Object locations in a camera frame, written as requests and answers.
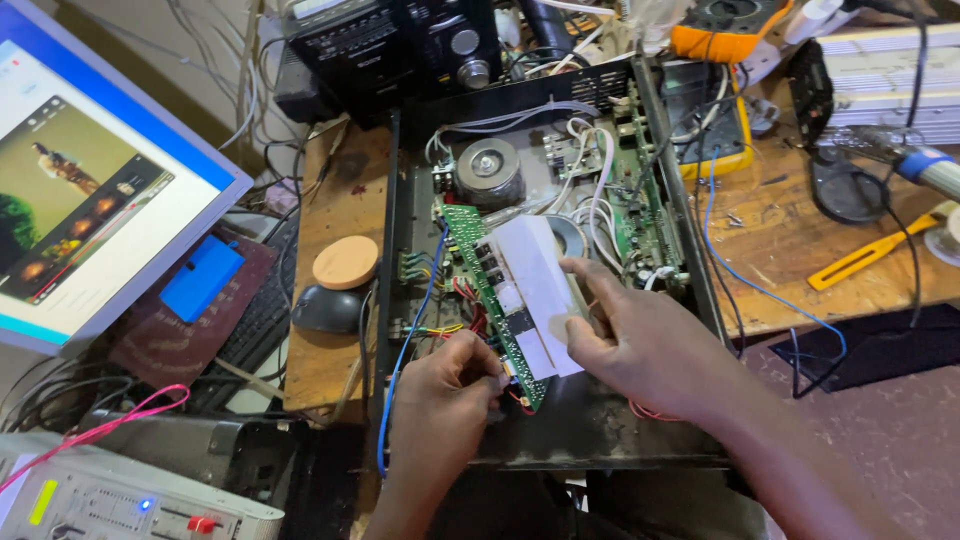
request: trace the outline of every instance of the dark floor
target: dark floor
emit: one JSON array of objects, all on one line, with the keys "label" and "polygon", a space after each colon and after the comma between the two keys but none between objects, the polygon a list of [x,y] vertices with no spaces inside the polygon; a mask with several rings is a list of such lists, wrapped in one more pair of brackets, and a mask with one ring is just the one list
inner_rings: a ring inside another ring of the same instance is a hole
[{"label": "dark floor", "polygon": [[[769,343],[747,350],[748,368],[785,400],[789,366]],[[960,366],[797,402],[817,433],[845,457],[894,519],[917,538],[960,530]]]}]

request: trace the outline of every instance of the round wooden disc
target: round wooden disc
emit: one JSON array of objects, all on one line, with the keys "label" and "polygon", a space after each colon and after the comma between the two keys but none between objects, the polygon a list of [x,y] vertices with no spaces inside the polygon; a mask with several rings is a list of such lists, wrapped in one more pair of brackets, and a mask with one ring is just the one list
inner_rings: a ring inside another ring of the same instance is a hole
[{"label": "round wooden disc", "polygon": [[373,277],[379,249],[366,236],[347,236],[330,244],[313,261],[313,277],[330,290],[346,290]]}]

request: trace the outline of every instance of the computer mouse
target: computer mouse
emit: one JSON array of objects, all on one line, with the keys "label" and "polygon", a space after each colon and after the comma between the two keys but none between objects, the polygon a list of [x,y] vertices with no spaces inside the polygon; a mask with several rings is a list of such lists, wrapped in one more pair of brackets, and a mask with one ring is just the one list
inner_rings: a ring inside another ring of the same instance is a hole
[{"label": "computer mouse", "polygon": [[297,298],[290,317],[303,329],[357,333],[363,298],[355,290],[330,290],[323,285],[309,285]]}]

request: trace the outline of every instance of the blue wire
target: blue wire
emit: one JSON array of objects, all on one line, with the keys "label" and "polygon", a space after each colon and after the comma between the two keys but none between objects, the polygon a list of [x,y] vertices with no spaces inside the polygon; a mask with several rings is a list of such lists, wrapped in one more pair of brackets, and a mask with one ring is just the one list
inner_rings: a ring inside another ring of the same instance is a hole
[{"label": "blue wire", "polygon": [[[437,279],[437,265],[440,262],[440,253],[444,249],[444,242],[446,241],[446,235],[450,232],[449,227],[444,227],[444,233],[440,235],[440,243],[437,244],[437,253],[433,257],[433,265],[430,268],[430,284],[426,289],[426,296],[423,297],[423,304],[420,304],[420,309],[417,311],[417,317],[414,318],[414,323],[411,325],[414,329],[417,327],[417,324],[420,322],[420,318],[423,316],[423,310],[426,309],[426,305],[430,302],[430,291],[433,290],[433,282]],[[410,331],[407,333],[407,338],[403,342],[403,347],[400,348],[400,355],[396,357],[396,364],[394,365],[394,374],[390,377],[390,386],[387,388],[387,399],[383,402],[383,417],[380,419],[380,436],[376,439],[376,466],[380,469],[380,476],[383,478],[387,477],[387,466],[384,463],[383,459],[383,447],[387,439],[387,422],[390,420],[390,405],[394,400],[394,386],[396,385],[396,374],[400,371],[400,362],[403,361],[403,354],[407,351],[407,345],[410,344],[410,338],[413,337],[414,333]]]},{"label": "blue wire", "polygon": [[840,352],[840,354],[837,355],[833,360],[831,360],[830,363],[831,363],[831,364],[834,364],[834,363],[840,361],[841,358],[843,358],[844,356],[847,355],[847,339],[844,338],[842,332],[840,332],[840,331],[837,330],[836,328],[832,327],[831,325],[827,324],[827,323],[826,323],[825,321],[823,321],[822,319],[814,316],[813,314],[807,313],[806,311],[800,309],[800,308],[797,307],[796,305],[791,304],[790,302],[788,302],[788,301],[784,300],[783,298],[777,296],[776,294],[774,294],[774,293],[766,290],[765,288],[761,287],[760,285],[758,285],[758,284],[756,284],[756,283],[754,283],[754,282],[751,282],[750,280],[747,280],[747,279],[744,278],[743,276],[737,274],[736,272],[733,271],[732,268],[730,268],[730,265],[727,264],[727,262],[726,262],[725,260],[723,260],[723,258],[721,258],[719,254],[717,254],[717,251],[716,251],[715,249],[713,249],[713,244],[710,242],[710,235],[709,235],[709,232],[708,232],[708,225],[709,225],[709,222],[710,222],[710,211],[713,209],[713,197],[714,197],[714,195],[716,195],[716,189],[714,189],[714,185],[713,185],[713,171],[714,171],[714,168],[715,168],[715,166],[716,166],[716,164],[717,164],[717,157],[719,157],[719,156],[720,156],[720,147],[717,146],[717,147],[714,148],[714,150],[713,150],[713,160],[710,162],[710,198],[709,198],[709,202],[707,203],[707,214],[704,215],[704,243],[707,244],[707,249],[709,249],[710,252],[713,254],[713,256],[714,256],[717,260],[720,261],[720,264],[723,264],[723,267],[726,268],[727,271],[730,272],[730,273],[731,273],[735,278],[737,278],[738,280],[741,280],[742,282],[744,282],[744,283],[746,283],[747,285],[753,287],[754,289],[762,292],[763,294],[769,296],[770,298],[773,298],[774,300],[777,300],[777,301],[783,303],[785,306],[790,306],[790,307],[796,309],[799,313],[803,314],[803,315],[806,316],[806,317],[809,317],[811,320],[813,320],[814,322],[816,322],[818,325],[820,325],[820,326],[824,327],[825,329],[827,329],[827,330],[829,330],[829,331],[832,331],[833,333],[837,334],[837,337],[840,338],[840,348],[841,348],[841,352]]}]

